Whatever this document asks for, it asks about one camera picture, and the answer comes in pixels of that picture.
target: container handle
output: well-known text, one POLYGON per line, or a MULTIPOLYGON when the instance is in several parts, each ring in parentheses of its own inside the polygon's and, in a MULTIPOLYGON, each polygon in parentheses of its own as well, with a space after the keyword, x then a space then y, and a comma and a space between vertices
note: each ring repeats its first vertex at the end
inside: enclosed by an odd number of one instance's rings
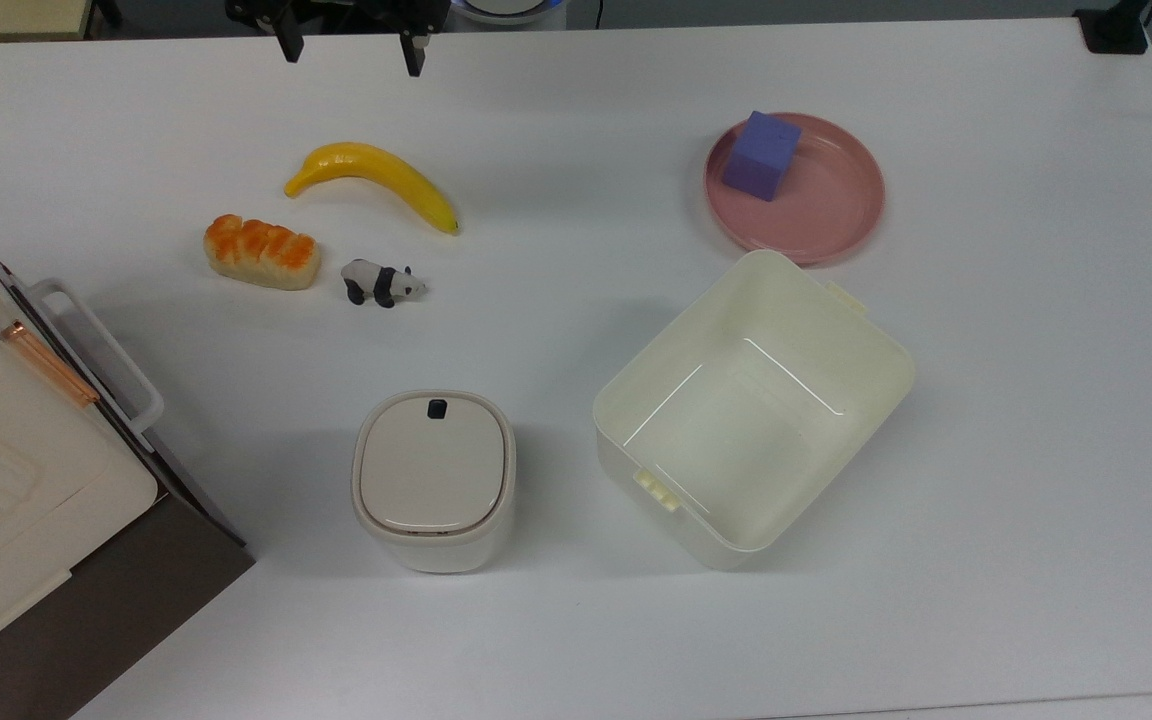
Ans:
POLYGON ((114 356, 118 357, 120 363, 123 363, 123 365, 127 366, 128 373, 132 374, 132 379, 136 379, 136 382, 141 385, 143 391, 145 391, 146 396, 150 397, 145 409, 141 410, 139 414, 131 416, 131 418, 129 418, 122 407, 120 407, 113 397, 109 399, 109 407, 113 407, 114 414, 119 416, 119 419, 122 419, 123 423, 127 424, 127 426, 136 434, 145 432, 145 430, 150 429, 150 425, 154 424, 156 420, 162 416, 162 396, 159 391, 157 391, 157 387, 154 387, 150 379, 145 377, 145 373, 141 372, 141 369, 136 365, 136 363, 134 363, 131 357, 127 355, 127 351, 123 350, 123 346, 120 346, 119 342, 114 340, 113 334, 105 328, 105 324, 100 323, 100 319, 97 318, 96 313, 92 313, 91 306, 88 306, 86 302, 78 300, 77 293, 74 293, 73 288, 66 285, 65 281, 61 281, 60 278, 47 278, 44 279, 44 281, 38 281, 26 288, 29 300, 38 306, 41 305, 41 301, 45 300, 45 297, 55 295, 55 293, 65 295, 79 311, 79 313, 83 314, 83 318, 86 318, 88 323, 91 323, 92 328, 96 328, 96 333, 100 334, 101 341, 104 341, 105 344, 114 351, 114 356))

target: pink plate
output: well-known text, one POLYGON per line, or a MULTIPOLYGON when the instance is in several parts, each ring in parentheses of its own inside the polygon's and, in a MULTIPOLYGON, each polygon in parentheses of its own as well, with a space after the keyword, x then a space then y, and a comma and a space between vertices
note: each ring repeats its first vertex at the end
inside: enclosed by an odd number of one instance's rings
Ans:
POLYGON ((882 213, 882 173, 850 132, 812 115, 772 113, 803 128, 790 172, 772 202, 723 184, 723 166, 745 123, 723 132, 705 160, 705 197, 723 232, 799 265, 835 260, 869 237, 882 213))

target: lid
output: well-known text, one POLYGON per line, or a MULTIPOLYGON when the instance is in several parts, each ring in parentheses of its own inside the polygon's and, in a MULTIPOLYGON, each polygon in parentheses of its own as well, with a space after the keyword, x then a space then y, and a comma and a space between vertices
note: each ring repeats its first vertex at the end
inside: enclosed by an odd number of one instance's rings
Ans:
POLYGON ((365 433, 358 500, 380 528, 456 533, 495 509, 505 485, 505 431, 479 402, 462 393, 399 396, 365 433))

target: box handle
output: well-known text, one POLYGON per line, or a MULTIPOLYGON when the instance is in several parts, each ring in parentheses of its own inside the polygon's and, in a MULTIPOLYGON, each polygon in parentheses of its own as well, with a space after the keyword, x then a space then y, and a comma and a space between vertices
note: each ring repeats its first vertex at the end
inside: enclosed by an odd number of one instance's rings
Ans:
POLYGON ((861 316, 861 318, 864 318, 864 316, 869 313, 867 306, 861 304, 858 300, 849 295, 849 293, 847 293, 846 290, 842 290, 842 288, 838 287, 838 285, 827 283, 826 286, 824 286, 824 288, 831 291, 833 296, 838 297, 838 300, 841 300, 842 304, 850 306, 856 314, 861 316))
POLYGON ((634 473, 634 482, 639 483, 639 487, 647 491, 647 494, 653 497, 668 511, 675 511, 682 505, 679 501, 679 497, 673 495, 669 488, 664 486, 664 483, 646 470, 641 469, 637 473, 634 473))
POLYGON ((38 281, 26 288, 29 300, 39 306, 40 310, 41 306, 44 306, 41 300, 45 300, 45 297, 50 295, 55 295, 55 293, 65 295, 69 302, 78 309, 79 313, 83 314, 83 318, 86 318, 88 323, 91 323, 91 327, 96 328, 96 333, 100 334, 101 341, 105 341, 109 349, 114 351, 114 356, 118 357, 120 363, 123 363, 123 365, 127 366, 128 373, 132 374, 132 379, 139 384, 143 389, 145 389, 146 396, 150 397, 150 401, 147 402, 145 409, 141 410, 139 414, 131 416, 131 418, 124 414, 122 407, 120 407, 118 402, 113 401, 113 397, 109 399, 109 407, 114 410, 114 414, 118 414, 119 419, 122 419, 123 423, 127 424, 127 426, 136 434, 145 432, 150 425, 154 424, 156 420, 162 416, 162 396, 159 395, 159 391, 157 391, 154 385, 150 382, 150 379, 145 377, 145 373, 141 372, 141 369, 136 366, 136 363, 132 363, 131 357, 129 357, 127 351, 123 350, 123 346, 120 346, 119 342, 114 340, 114 336, 109 334, 108 329, 105 329, 105 324, 100 323, 99 318, 96 318, 96 313, 92 313, 91 306, 88 306, 86 302, 78 300, 78 295, 76 295, 73 288, 66 285, 65 281, 61 281, 60 278, 47 278, 45 281, 38 281))

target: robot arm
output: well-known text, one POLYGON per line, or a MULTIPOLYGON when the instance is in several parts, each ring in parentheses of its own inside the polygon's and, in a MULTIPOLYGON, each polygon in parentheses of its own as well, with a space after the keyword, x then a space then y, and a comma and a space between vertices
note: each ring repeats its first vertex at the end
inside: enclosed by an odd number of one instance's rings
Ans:
POLYGON ((347 20, 362 10, 372 23, 397 32, 407 74, 419 77, 429 37, 442 32, 449 6, 450 0, 227 0, 225 14, 278 36, 283 56, 294 63, 305 48, 300 23, 324 17, 343 29, 347 20))

